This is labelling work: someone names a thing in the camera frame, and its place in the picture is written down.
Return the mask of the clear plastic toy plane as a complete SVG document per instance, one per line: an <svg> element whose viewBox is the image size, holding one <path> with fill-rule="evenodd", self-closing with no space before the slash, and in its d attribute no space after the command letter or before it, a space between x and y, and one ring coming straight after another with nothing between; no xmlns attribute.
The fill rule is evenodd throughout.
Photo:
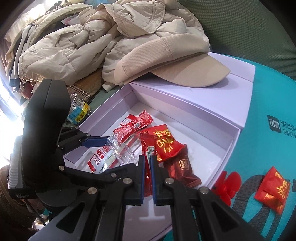
<svg viewBox="0 0 296 241"><path fill-rule="evenodd" d="M138 157L142 154L140 138L136 134L132 134L124 142L119 141L119 135L112 135L100 149L105 151L100 173L131 163L138 166Z"/></svg>

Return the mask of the red toy propeller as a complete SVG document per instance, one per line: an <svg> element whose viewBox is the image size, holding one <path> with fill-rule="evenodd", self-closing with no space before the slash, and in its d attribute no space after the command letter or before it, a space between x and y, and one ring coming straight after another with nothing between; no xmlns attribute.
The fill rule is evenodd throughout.
<svg viewBox="0 0 296 241"><path fill-rule="evenodd" d="M234 198L242 184L241 176L237 172L231 172L229 175L222 171L212 191L227 205L231 206L231 199Z"/></svg>

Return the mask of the small red ketchup sachet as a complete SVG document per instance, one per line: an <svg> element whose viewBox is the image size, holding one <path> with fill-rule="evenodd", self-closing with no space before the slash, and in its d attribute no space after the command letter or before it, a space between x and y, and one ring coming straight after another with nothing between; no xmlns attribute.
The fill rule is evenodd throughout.
<svg viewBox="0 0 296 241"><path fill-rule="evenodd" d="M142 155L145 159L144 197L149 197L152 195L152 175L149 161L151 156L156 154L156 137L144 132L141 132L139 137L142 145Z"/></svg>

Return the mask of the long red white snack packet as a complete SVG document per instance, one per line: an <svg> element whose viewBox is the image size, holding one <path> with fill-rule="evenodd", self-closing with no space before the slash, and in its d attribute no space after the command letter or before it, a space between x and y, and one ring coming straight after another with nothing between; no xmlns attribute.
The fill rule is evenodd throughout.
<svg viewBox="0 0 296 241"><path fill-rule="evenodd" d="M121 165L137 164L137 156L142 151L138 132L152 122L153 118L145 110L139 116L129 114L87 162L90 170L99 174Z"/></svg>

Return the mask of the red gold candy packet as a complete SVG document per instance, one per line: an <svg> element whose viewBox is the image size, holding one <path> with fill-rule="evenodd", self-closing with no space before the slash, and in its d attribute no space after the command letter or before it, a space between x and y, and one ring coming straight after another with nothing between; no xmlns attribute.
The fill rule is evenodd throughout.
<svg viewBox="0 0 296 241"><path fill-rule="evenodd" d="M139 137L142 153L147 159L156 155L159 163L176 156L184 147L173 137L166 124L146 128L139 132Z"/></svg>
<svg viewBox="0 0 296 241"><path fill-rule="evenodd" d="M255 200L282 215L287 202L290 183L272 166L255 193Z"/></svg>

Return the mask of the brown candy wrapper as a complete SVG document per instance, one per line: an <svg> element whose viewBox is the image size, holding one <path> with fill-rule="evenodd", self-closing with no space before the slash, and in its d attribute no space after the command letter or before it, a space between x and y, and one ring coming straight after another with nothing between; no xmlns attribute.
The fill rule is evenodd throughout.
<svg viewBox="0 0 296 241"><path fill-rule="evenodd" d="M201 179L193 174L186 144L183 144L174 157L164 162L164 168L168 171L171 178L180 181L189 188L197 187L202 183Z"/></svg>

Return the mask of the clear plastic jar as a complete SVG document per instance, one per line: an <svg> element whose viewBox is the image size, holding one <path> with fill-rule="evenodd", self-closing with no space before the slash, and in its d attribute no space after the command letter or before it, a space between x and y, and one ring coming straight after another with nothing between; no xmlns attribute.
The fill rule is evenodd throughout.
<svg viewBox="0 0 296 241"><path fill-rule="evenodd" d="M67 120L74 125L79 125L91 115L90 106L75 92L70 94L71 106Z"/></svg>

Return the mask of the brown plaid pillow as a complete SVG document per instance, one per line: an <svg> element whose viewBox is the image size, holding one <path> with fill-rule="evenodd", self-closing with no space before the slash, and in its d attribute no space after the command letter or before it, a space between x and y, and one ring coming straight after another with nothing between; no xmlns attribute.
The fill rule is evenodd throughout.
<svg viewBox="0 0 296 241"><path fill-rule="evenodd" d="M77 93L85 102L89 103L93 96L100 90L104 83L102 79L102 69L99 68L85 78L77 81L71 86L68 86L69 94Z"/></svg>

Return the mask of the beige puffer jacket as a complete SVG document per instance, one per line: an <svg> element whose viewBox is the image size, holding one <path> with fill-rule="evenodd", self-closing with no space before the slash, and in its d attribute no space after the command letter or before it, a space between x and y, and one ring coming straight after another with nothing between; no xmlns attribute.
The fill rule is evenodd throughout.
<svg viewBox="0 0 296 241"><path fill-rule="evenodd" d="M152 35L174 20L166 15L170 2L77 3L46 14L23 27L11 43L6 75L31 82L62 80L70 86L99 68L103 73L107 53L119 40ZM106 91L116 85L104 80Z"/></svg>

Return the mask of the lilac cardboard box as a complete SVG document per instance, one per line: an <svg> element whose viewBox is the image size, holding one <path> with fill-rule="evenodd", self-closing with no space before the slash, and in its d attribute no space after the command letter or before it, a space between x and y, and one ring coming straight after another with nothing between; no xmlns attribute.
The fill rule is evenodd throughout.
<svg viewBox="0 0 296 241"><path fill-rule="evenodd" d="M212 57L230 69L218 84L191 88L147 75L95 108L80 130L92 136L109 136L129 114L145 110L153 125L167 125L173 137L187 145L194 174L203 186L211 188L245 127L255 78L252 64L216 53Z"/></svg>

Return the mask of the beige cap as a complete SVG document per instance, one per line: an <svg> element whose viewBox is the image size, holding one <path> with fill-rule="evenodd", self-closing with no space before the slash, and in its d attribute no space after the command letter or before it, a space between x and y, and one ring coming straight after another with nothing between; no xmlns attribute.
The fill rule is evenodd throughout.
<svg viewBox="0 0 296 241"><path fill-rule="evenodd" d="M114 81L127 84L152 73L186 87L208 87L222 81L230 69L209 55L210 46L195 34L176 34L148 41L116 65Z"/></svg>

